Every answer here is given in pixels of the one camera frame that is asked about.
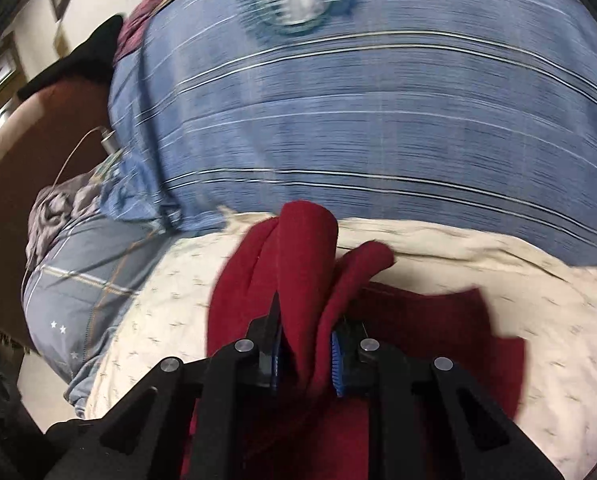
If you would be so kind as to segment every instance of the dark red fabric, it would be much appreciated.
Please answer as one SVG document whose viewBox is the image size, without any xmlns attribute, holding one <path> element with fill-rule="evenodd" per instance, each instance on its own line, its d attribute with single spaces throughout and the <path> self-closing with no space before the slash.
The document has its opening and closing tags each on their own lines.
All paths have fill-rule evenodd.
<svg viewBox="0 0 597 480">
<path fill-rule="evenodd" d="M 114 64 L 134 52 L 143 41 L 147 20 L 163 0 L 142 0 L 123 23 L 118 35 Z"/>
<path fill-rule="evenodd" d="M 367 242 L 336 260 L 338 226 L 326 209 L 289 203 L 254 226 L 227 262 L 211 300 L 208 355 L 242 338 L 278 290 L 295 373 L 274 404 L 251 406 L 243 424 L 245 478 L 366 480 L 368 411 L 331 386 L 330 334 L 344 312 L 370 336 L 419 358 L 460 364 L 514 416 L 524 341 L 495 338 L 477 290 L 420 296 L 370 283 L 393 264 L 392 251 Z"/>
</svg>

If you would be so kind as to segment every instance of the cream bedsheet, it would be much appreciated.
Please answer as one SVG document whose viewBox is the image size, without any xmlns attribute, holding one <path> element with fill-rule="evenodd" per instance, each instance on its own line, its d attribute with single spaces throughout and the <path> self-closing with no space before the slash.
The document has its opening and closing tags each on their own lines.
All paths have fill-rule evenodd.
<svg viewBox="0 0 597 480">
<path fill-rule="evenodd" d="M 181 238 L 165 255 L 102 360 L 85 416 L 104 415 L 160 359 L 205 357 L 214 280 L 266 214 L 230 215 L 224 231 Z M 413 221 L 339 222 L 339 251 L 388 244 L 375 280 L 421 294 L 478 286 L 496 333 L 528 341 L 517 423 L 566 479 L 597 462 L 597 269 L 575 269 L 514 237 Z"/>
</svg>

